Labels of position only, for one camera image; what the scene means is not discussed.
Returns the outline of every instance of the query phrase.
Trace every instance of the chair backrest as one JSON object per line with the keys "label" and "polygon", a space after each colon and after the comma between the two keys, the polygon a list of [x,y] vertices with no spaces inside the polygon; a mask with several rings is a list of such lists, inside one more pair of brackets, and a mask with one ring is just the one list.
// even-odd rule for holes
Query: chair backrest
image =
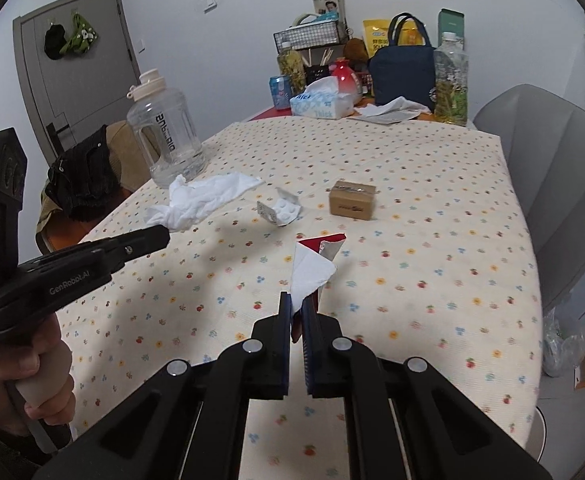
{"label": "chair backrest", "polygon": [[585,111],[524,84],[485,105],[474,123],[501,138],[546,312],[585,272]]}

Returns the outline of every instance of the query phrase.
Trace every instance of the human hand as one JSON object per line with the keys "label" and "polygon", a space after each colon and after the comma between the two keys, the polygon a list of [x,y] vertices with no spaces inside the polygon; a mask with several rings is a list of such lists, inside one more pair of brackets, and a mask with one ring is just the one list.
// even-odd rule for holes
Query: human hand
{"label": "human hand", "polygon": [[[32,336],[32,347],[14,346],[0,343],[0,430],[14,435],[28,435],[28,428],[15,411],[5,381],[25,379],[39,370],[39,355],[44,354],[59,344],[61,330],[57,316],[52,314]],[[25,405],[26,414],[33,420],[42,418],[51,426],[67,424],[75,414],[75,396],[73,378],[68,375],[61,390],[38,408]]]}

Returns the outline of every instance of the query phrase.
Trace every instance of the floral tablecloth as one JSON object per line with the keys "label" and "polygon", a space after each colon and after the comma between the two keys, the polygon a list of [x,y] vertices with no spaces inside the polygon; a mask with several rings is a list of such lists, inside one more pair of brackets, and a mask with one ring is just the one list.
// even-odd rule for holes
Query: floral tablecloth
{"label": "floral tablecloth", "polygon": [[[540,294],[497,137],[426,121],[278,118],[232,124],[205,149],[200,178],[241,171],[264,183],[60,311],[78,433],[171,359],[206,362],[250,336],[289,287],[296,241],[345,232],[320,312],[380,356],[423,356],[525,444],[541,371]],[[327,191],[340,178],[377,186],[372,221],[330,215]],[[277,186],[303,206],[285,227],[256,214]],[[144,227],[157,202],[166,191],[150,182],[88,239]],[[290,396],[250,404],[244,480],[348,478],[343,403],[306,395],[300,347]]]}

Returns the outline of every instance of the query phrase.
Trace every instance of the sleeve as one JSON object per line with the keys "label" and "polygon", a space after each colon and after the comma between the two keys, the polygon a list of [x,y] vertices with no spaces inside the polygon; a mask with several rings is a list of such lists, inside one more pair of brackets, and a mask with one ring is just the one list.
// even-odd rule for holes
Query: sleeve
{"label": "sleeve", "polygon": [[[70,443],[70,428],[57,426],[55,444]],[[0,430],[0,480],[30,480],[50,456],[39,450],[32,436],[15,436]]]}

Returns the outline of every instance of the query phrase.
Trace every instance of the green cloth bag hanging on door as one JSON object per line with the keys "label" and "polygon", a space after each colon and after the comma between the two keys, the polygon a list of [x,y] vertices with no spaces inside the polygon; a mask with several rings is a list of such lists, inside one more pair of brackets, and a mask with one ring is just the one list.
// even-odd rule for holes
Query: green cloth bag hanging on door
{"label": "green cloth bag hanging on door", "polygon": [[59,51],[62,56],[69,52],[74,54],[85,54],[90,49],[90,45],[99,37],[90,23],[78,12],[72,16],[72,22],[75,25],[75,32],[61,47]]}

